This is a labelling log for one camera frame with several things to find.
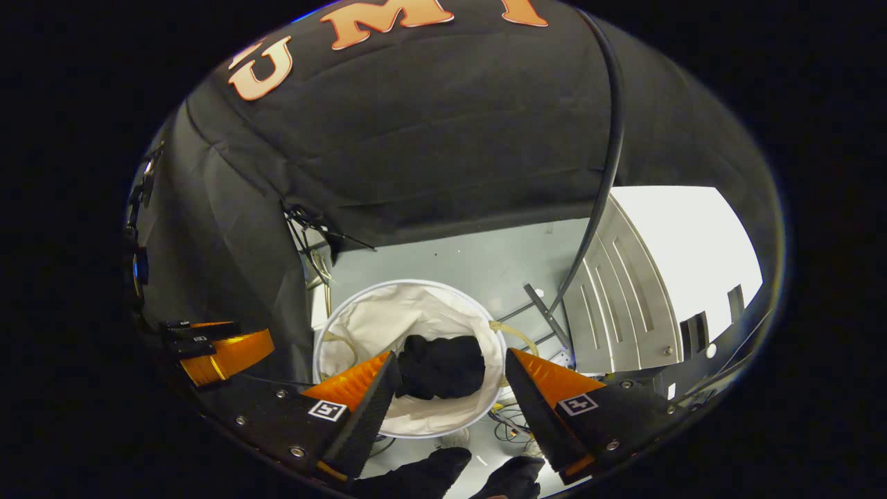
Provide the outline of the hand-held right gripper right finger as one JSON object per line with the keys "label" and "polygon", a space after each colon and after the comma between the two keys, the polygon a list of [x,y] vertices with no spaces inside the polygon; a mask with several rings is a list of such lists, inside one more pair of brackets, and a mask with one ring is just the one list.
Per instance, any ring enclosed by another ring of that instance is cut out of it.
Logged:
{"label": "hand-held right gripper right finger", "polygon": [[510,348],[506,379],[564,485],[610,473],[659,444],[691,410],[635,381],[602,383]]}

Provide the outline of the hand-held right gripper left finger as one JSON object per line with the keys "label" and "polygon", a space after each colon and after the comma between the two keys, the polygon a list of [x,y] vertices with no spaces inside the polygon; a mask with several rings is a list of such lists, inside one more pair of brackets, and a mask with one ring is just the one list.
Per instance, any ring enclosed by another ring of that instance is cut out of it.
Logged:
{"label": "hand-held right gripper left finger", "polygon": [[238,374],[197,392],[200,413],[280,473],[303,481],[357,480],[401,382],[383,353],[313,387]]}

